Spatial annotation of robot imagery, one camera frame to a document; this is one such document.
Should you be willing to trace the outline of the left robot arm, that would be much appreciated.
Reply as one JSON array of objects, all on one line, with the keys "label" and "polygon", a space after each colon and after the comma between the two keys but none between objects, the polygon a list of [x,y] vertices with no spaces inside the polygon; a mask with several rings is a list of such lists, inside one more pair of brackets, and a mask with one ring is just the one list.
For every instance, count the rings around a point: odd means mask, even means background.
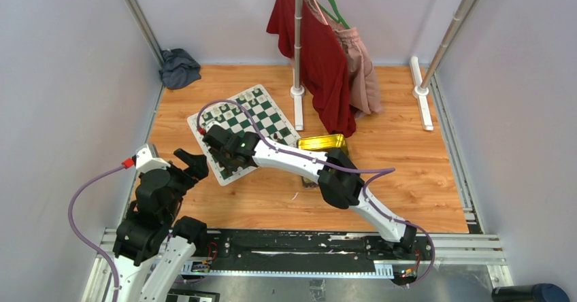
[{"label": "left robot arm", "polygon": [[112,301],[164,301],[191,256],[208,249],[208,226],[178,212],[186,193],[209,174],[207,157],[179,148],[181,169],[159,157],[152,144],[121,163],[140,182],[116,229],[112,248]]}]

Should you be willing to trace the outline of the yellow metal tin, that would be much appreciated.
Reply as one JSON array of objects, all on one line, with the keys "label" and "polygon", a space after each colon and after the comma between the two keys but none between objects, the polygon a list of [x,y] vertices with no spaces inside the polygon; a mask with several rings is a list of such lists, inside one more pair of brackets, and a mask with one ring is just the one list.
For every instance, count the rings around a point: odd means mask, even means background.
[{"label": "yellow metal tin", "polygon": [[342,134],[302,137],[297,140],[297,148],[313,152],[328,152],[332,148],[338,148],[346,156],[350,156],[346,138]]}]

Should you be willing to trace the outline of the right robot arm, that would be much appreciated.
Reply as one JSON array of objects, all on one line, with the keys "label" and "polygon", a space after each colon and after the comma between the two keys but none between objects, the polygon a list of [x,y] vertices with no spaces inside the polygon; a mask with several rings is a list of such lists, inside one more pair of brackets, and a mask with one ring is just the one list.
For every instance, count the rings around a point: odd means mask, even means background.
[{"label": "right robot arm", "polygon": [[337,148],[328,152],[301,150],[265,138],[259,133],[231,133],[215,124],[202,130],[202,141],[224,167],[264,167],[287,171],[318,184],[325,203],[351,209],[370,223],[389,243],[389,252],[406,259],[416,249],[416,228],[394,214],[368,188],[349,157]]}]

